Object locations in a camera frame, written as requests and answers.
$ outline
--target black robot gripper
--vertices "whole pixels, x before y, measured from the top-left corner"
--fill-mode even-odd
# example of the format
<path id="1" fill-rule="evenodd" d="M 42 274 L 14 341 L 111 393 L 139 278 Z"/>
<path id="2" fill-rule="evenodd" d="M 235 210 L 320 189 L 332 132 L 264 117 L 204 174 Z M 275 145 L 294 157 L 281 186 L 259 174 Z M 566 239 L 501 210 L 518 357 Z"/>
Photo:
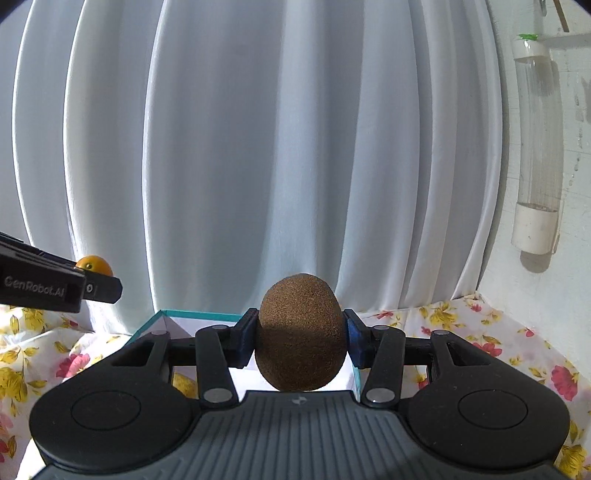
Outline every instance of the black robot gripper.
<path id="1" fill-rule="evenodd" d="M 560 479 L 552 467 L 568 435 L 559 396 L 446 330 L 429 339 L 367 327 L 343 312 L 352 392 L 247 392 L 257 309 L 233 327 L 171 340 L 148 334 L 50 390 L 30 417 L 47 464 L 38 479 Z M 194 365 L 199 399 L 171 386 Z M 404 365 L 428 385 L 400 399 Z"/>

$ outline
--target fabric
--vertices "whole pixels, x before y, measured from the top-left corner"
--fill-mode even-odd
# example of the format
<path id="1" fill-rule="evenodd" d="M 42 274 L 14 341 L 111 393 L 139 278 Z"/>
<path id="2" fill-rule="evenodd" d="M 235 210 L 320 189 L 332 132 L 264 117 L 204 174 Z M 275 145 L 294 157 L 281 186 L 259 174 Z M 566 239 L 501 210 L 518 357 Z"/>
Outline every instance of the fabric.
<path id="1" fill-rule="evenodd" d="M 472 342 L 556 392 L 569 409 L 570 433 L 556 467 L 569 478 L 591 479 L 591 383 L 546 340 L 487 305 L 479 295 L 408 310 L 359 314 L 368 326 L 391 325 L 407 336 L 428 338 L 444 329 Z M 362 382 L 368 371 L 362 371 Z M 412 397 L 427 385 L 424 368 L 405 367 L 402 396 Z"/>
<path id="2" fill-rule="evenodd" d="M 85 332 L 65 314 L 0 306 L 0 479 L 17 477 L 26 450 L 38 457 L 35 449 L 27 449 L 29 414 L 36 399 L 128 339 Z M 40 464 L 26 467 L 34 469 L 33 475 Z"/>
<path id="3" fill-rule="evenodd" d="M 34 0 L 0 46 L 0 231 L 109 261 L 123 297 L 85 328 L 242 313 L 300 272 L 356 310 L 474 292 L 501 158 L 485 0 Z"/>
<path id="4" fill-rule="evenodd" d="M 555 391 L 564 399 L 571 417 L 569 437 L 556 465 L 569 478 L 591 479 L 591 437 L 587 434 L 591 384 L 535 332 L 491 308 L 478 295 L 359 315 L 368 326 L 391 325 L 408 336 L 426 338 L 432 329 L 453 331 Z M 0 478 L 11 480 L 18 471 L 19 480 L 28 480 L 43 467 L 34 444 L 27 446 L 28 414 L 35 399 L 123 347 L 129 336 L 83 332 L 65 315 L 8 311 L 7 307 L 0 312 L 0 331 Z M 361 373 L 364 381 L 368 372 Z M 192 376 L 188 367 L 179 367 L 173 385 L 195 398 L 197 385 Z M 403 397 L 413 396 L 426 385 L 423 369 L 405 367 Z"/>

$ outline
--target brown fuzzy kiwi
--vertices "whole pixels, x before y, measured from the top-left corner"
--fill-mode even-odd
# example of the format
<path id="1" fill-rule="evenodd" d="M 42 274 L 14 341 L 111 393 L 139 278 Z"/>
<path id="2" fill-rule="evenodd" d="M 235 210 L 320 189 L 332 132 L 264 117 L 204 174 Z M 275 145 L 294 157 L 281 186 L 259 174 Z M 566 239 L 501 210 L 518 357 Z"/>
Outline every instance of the brown fuzzy kiwi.
<path id="1" fill-rule="evenodd" d="M 255 359 L 273 387 L 323 387 L 339 372 L 346 353 L 343 313 L 325 281 L 301 273 L 268 290 L 259 311 Z"/>

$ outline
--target tablecloth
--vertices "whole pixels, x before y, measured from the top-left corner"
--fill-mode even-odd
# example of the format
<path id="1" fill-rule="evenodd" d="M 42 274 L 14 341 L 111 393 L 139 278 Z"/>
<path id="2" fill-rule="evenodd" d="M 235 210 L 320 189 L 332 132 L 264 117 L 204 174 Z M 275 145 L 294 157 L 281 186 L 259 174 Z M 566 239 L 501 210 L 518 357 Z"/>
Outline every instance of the tablecloth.
<path id="1" fill-rule="evenodd" d="M 478 294 L 359 316 L 366 325 L 390 325 L 407 336 L 427 338 L 433 329 L 452 331 L 555 391 L 571 416 L 570 433 L 556 466 L 569 478 L 591 480 L 591 436 L 587 434 L 591 384 L 535 331 L 487 305 Z M 66 314 L 0 307 L 1 480 L 17 475 L 19 480 L 28 480 L 43 466 L 28 431 L 28 415 L 35 400 L 123 347 L 128 339 L 125 335 L 85 332 Z M 175 374 L 174 385 L 189 397 L 196 395 L 195 382 L 184 375 Z M 424 369 L 405 367 L 404 397 L 426 385 Z"/>

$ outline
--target orange fruit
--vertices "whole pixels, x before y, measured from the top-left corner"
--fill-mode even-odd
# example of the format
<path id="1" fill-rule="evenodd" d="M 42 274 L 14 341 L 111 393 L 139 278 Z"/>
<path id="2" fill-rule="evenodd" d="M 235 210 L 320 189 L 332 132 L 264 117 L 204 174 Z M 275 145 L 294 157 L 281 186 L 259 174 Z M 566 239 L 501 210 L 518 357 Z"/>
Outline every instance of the orange fruit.
<path id="1" fill-rule="evenodd" d="M 91 272 L 108 275 L 109 277 L 113 276 L 113 270 L 107 263 L 107 260 L 98 255 L 87 255 L 79 259 L 76 266 L 84 270 L 90 270 Z"/>

